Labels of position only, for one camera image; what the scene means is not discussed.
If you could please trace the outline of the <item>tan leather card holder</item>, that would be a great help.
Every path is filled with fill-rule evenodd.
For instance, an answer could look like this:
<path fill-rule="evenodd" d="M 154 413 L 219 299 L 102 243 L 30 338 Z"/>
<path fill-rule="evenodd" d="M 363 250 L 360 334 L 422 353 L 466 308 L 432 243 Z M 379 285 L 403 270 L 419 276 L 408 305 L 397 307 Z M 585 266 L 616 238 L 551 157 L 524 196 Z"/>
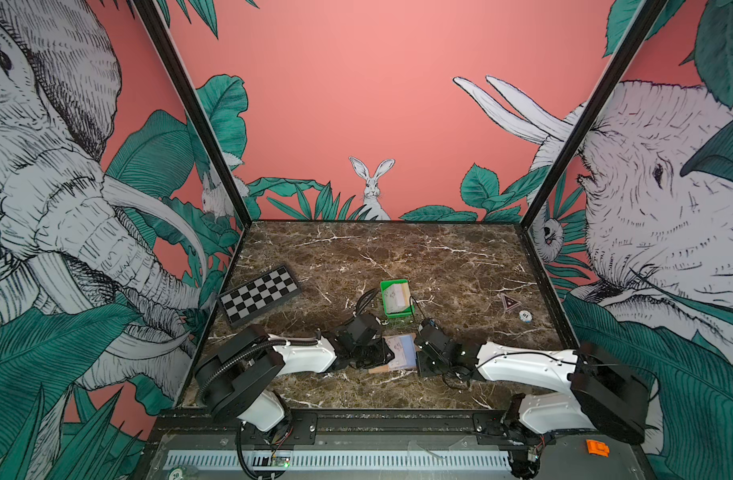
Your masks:
<path fill-rule="evenodd" d="M 394 354 L 388 364 L 368 370 L 370 374 L 388 373 L 401 370 L 416 370 L 416 349 L 414 334 L 394 335 L 385 338 L 387 346 Z"/>

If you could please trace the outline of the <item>white VIP credit card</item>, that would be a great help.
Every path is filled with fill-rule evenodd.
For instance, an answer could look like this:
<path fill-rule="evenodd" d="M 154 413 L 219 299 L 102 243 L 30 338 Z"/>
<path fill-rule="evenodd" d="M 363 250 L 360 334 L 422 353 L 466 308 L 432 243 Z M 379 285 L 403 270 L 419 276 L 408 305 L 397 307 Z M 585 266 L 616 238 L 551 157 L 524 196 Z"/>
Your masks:
<path fill-rule="evenodd" d="M 400 336 L 389 336 L 385 338 L 387 347 L 392 352 L 391 362 L 396 362 L 404 358 L 402 340 Z"/>

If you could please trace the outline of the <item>green plastic card tray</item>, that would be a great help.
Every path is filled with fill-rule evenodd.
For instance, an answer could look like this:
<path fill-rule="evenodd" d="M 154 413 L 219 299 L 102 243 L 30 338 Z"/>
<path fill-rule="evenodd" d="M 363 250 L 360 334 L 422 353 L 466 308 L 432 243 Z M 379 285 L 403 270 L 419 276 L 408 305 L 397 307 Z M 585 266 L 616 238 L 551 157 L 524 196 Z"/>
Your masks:
<path fill-rule="evenodd" d="M 383 312 L 388 319 L 412 316 L 411 293 L 406 279 L 382 281 L 379 289 Z"/>

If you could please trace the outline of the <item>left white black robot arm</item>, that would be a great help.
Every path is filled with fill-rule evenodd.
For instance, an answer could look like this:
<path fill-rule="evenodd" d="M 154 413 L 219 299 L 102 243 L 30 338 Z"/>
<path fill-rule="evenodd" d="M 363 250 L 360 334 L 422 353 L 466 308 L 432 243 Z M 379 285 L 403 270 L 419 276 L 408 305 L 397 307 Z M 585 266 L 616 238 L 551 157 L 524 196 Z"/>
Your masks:
<path fill-rule="evenodd" d="M 262 326 L 250 325 L 196 367 L 196 401 L 214 422 L 238 420 L 243 426 L 254 426 L 266 442 L 274 444 L 292 431 L 290 408 L 270 391 L 274 379 L 348 367 L 370 370 L 394 358 L 381 323 L 368 313 L 306 338 L 272 335 Z"/>

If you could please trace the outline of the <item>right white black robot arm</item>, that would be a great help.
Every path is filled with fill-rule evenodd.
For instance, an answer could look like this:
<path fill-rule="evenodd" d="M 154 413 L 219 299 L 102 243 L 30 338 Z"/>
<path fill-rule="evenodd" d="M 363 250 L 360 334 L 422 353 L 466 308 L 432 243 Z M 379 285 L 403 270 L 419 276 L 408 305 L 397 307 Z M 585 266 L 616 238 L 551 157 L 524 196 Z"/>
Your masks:
<path fill-rule="evenodd" d="M 511 398 L 502 434 L 518 442 L 548 434 L 597 431 L 630 445 L 645 439 L 650 390 L 633 367 L 601 347 L 529 350 L 494 342 L 460 343 L 431 319 L 422 321 L 414 344 L 422 376 L 468 384 L 511 382 L 546 394 Z"/>

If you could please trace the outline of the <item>triangle marker sticker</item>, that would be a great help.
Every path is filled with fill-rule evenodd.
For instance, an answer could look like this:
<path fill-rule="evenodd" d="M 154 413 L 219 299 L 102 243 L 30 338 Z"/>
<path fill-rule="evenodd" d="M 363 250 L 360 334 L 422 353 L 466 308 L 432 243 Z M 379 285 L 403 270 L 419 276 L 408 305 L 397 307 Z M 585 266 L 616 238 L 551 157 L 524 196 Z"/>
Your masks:
<path fill-rule="evenodd" d="M 518 301 L 517 299 L 505 293 L 500 293 L 499 298 L 501 300 L 504 312 L 510 312 L 510 311 L 516 310 L 517 308 L 520 308 L 521 306 L 520 301 Z"/>

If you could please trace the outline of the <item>black white checkerboard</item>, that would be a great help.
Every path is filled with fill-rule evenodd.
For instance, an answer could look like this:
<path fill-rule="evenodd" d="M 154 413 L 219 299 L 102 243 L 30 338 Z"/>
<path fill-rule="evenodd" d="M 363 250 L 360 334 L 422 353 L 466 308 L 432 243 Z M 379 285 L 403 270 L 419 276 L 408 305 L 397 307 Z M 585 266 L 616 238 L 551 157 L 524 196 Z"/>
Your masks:
<path fill-rule="evenodd" d="M 222 294 L 220 303 L 230 328 L 242 327 L 256 317 L 284 304 L 302 290 L 284 264 Z"/>

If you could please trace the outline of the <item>orange connector block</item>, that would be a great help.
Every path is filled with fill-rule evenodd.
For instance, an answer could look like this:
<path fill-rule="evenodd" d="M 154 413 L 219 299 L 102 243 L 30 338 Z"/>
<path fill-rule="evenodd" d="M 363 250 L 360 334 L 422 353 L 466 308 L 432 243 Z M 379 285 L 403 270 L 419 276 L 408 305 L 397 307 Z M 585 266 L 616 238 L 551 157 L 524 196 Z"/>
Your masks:
<path fill-rule="evenodd" d="M 609 446 L 601 441 L 588 439 L 585 442 L 587 453 L 590 455 L 608 458 L 610 456 Z"/>

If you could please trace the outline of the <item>black mounting rail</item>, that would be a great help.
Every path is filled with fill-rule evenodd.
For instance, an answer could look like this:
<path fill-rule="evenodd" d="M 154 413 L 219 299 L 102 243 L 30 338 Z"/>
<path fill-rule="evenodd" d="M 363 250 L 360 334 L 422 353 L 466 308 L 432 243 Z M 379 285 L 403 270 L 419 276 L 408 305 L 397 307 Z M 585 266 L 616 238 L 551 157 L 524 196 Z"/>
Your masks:
<path fill-rule="evenodd" d="M 480 445 L 536 445 L 539 434 L 528 433 L 505 419 L 503 410 L 310 409 L 292 414 L 292 445 L 312 445 L 326 434 L 403 437 L 418 435 L 471 435 Z M 221 435 L 234 440 L 242 426 L 238 419 L 214 420 L 203 409 L 174 409 L 158 417 L 148 437 L 158 443 L 166 435 Z"/>

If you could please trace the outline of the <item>left black frame post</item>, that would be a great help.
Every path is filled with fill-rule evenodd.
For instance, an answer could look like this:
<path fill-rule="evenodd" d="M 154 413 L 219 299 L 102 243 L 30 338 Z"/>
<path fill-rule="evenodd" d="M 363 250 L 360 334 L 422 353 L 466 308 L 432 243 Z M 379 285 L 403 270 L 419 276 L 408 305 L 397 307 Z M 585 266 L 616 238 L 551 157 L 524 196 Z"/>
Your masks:
<path fill-rule="evenodd" d="M 150 40 L 152 40 L 152 44 L 154 44 L 154 48 L 156 48 L 158 57 L 162 60 L 162 64 L 168 72 L 170 81 L 176 88 L 180 101 L 184 104 L 188 119 L 192 122 L 194 130 L 196 130 L 196 136 L 204 146 L 206 154 L 210 158 L 210 163 L 216 168 L 218 177 L 222 180 L 222 185 L 238 214 L 240 226 L 243 230 L 248 229 L 252 226 L 252 218 L 248 213 L 244 200 L 242 200 L 242 196 L 240 196 L 240 192 L 238 192 L 238 188 L 236 188 L 234 176 L 232 176 L 232 172 L 226 165 L 226 158 L 222 155 L 216 134 L 214 134 L 214 130 L 206 117 L 206 112 L 202 108 L 200 98 L 198 98 L 198 94 L 190 81 L 190 76 L 188 76 L 188 72 L 182 63 L 182 58 L 180 58 L 180 54 L 178 54 L 178 50 L 172 42 L 172 36 L 168 33 L 168 28 L 160 15 L 158 4 L 150 0 L 134 0 L 134 7 L 146 28 L 146 32 L 148 32 L 148 36 L 150 36 Z"/>

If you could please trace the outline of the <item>black frame post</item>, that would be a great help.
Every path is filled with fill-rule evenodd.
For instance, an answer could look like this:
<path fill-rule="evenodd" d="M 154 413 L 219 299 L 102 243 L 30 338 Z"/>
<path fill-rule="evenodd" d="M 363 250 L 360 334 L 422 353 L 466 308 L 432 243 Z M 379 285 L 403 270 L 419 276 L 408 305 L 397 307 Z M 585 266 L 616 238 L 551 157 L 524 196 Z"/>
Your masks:
<path fill-rule="evenodd" d="M 226 165 L 226 158 L 222 155 L 216 134 L 214 134 L 214 130 L 206 117 L 206 112 L 202 108 L 200 98 L 198 98 L 198 94 L 190 81 L 190 76 L 188 76 L 188 72 L 182 63 L 182 58 L 180 58 L 180 54 L 178 54 L 178 50 L 172 42 L 172 36 L 168 33 L 168 28 L 160 15 L 158 4 L 150 0 L 134 0 L 134 7 L 146 28 L 146 32 L 148 32 L 148 36 L 150 36 L 150 40 L 152 40 L 152 44 L 154 44 L 154 48 L 156 48 L 158 57 L 162 60 L 162 64 L 168 72 L 170 81 L 176 88 L 180 101 L 184 104 L 188 119 L 192 122 L 194 130 L 196 130 L 196 136 L 204 146 L 206 154 L 210 158 L 210 163 L 216 168 L 218 177 L 222 180 L 222 185 L 238 214 L 240 226 L 243 230 L 248 229 L 252 226 L 252 218 L 248 213 L 244 200 L 242 200 L 242 196 L 240 196 L 240 192 L 238 192 L 238 188 L 236 188 L 234 176 L 232 176 L 232 172 Z"/>
<path fill-rule="evenodd" d="M 606 70 L 604 70 L 602 78 L 594 88 L 592 96 L 588 99 L 582 114 L 579 116 L 570 136 L 568 136 L 568 140 L 564 142 L 564 146 L 548 171 L 540 190 L 538 190 L 526 214 L 522 217 L 519 224 L 521 230 L 525 231 L 530 228 L 536 220 L 540 208 L 544 206 L 562 173 L 578 152 L 579 146 L 590 128 L 592 128 L 593 122 L 604 110 L 616 85 L 630 66 L 652 26 L 664 10 L 666 3 L 666 0 L 646 0 L 636 9 L 624 36 L 622 36 L 622 40 L 620 40 Z"/>

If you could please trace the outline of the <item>right black frame post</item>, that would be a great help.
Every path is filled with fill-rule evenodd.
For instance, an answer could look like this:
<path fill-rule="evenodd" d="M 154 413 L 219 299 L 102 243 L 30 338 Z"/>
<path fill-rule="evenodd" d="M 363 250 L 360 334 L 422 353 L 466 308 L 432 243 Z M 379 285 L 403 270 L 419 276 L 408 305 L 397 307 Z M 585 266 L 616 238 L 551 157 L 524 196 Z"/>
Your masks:
<path fill-rule="evenodd" d="M 579 146 L 590 128 L 592 128 L 593 122 L 604 110 L 616 85 L 630 66 L 652 26 L 664 10 L 666 3 L 666 0 L 646 0 L 636 9 L 624 36 L 622 36 L 622 40 L 620 40 L 606 70 L 604 70 L 602 78 L 594 88 L 592 96 L 588 99 L 582 114 L 579 116 L 570 136 L 568 136 L 568 140 L 564 142 L 564 146 L 548 171 L 540 190 L 538 190 L 526 214 L 522 217 L 519 224 L 521 230 L 525 231 L 530 228 L 536 220 L 540 208 L 544 206 L 562 173 L 578 152 Z"/>

